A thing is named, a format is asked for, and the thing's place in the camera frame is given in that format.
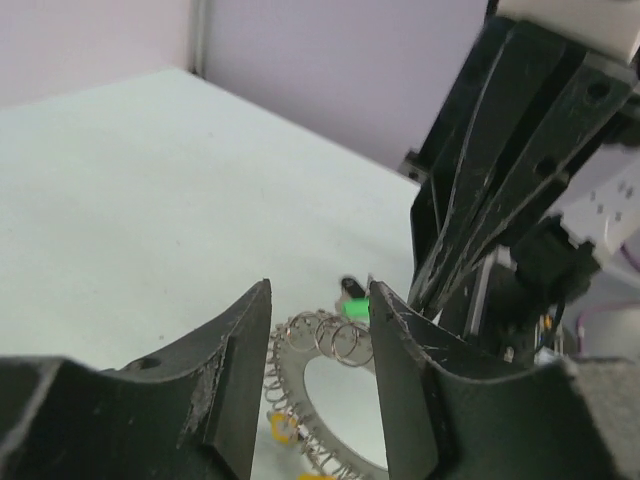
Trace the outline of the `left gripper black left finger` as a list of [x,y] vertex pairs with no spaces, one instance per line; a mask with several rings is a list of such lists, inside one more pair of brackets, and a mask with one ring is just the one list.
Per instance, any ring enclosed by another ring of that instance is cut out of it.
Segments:
[[272,290],[122,369],[58,356],[1,361],[5,479],[247,479]]

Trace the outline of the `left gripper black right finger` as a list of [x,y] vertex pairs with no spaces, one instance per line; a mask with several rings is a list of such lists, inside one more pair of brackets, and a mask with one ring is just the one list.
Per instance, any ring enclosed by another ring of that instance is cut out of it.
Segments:
[[370,333],[393,479],[635,479],[639,367],[485,354],[370,288]]

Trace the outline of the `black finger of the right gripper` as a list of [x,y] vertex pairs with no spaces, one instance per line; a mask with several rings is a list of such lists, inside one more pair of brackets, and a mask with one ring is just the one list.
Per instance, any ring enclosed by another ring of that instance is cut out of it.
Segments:
[[591,52],[565,52],[554,78],[550,108],[507,156],[510,169],[481,212],[462,268],[426,310],[439,308],[491,248],[516,243],[539,221],[577,165],[603,143],[633,90],[630,67]]
[[411,209],[410,304],[436,304],[462,268],[478,216],[510,169],[507,156],[550,108],[565,50],[531,22],[482,27],[418,155],[428,177]]

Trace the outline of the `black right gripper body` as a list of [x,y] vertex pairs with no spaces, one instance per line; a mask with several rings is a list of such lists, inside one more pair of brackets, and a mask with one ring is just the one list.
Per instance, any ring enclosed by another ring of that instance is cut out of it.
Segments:
[[492,15],[469,52],[423,146],[426,172],[410,211],[416,280],[438,274],[439,255],[466,244],[504,178],[502,154],[515,132],[513,20]]

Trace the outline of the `silver disc keyring organiser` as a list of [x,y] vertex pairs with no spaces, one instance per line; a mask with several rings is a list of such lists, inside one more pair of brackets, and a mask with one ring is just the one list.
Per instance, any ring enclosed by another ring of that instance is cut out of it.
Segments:
[[299,313],[270,333],[264,376],[267,417],[292,415],[312,474],[389,476],[369,327],[324,310]]

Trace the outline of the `green key tag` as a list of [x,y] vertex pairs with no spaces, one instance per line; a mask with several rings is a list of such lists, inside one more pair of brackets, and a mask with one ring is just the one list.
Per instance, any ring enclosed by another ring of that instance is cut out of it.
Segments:
[[351,321],[369,324],[369,299],[364,297],[346,300],[342,303],[341,313]]

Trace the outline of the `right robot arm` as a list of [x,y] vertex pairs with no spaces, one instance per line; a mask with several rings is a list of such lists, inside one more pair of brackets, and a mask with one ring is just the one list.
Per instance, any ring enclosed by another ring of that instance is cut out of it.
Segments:
[[605,145],[639,143],[639,69],[529,20],[488,16],[406,161],[409,305],[493,355],[528,360],[639,228],[639,168],[559,206]]

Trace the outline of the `small yellow key tag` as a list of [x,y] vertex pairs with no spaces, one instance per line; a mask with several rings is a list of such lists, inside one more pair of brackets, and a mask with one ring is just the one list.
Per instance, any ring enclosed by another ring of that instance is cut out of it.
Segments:
[[333,476],[304,473],[297,477],[297,480],[336,480]]

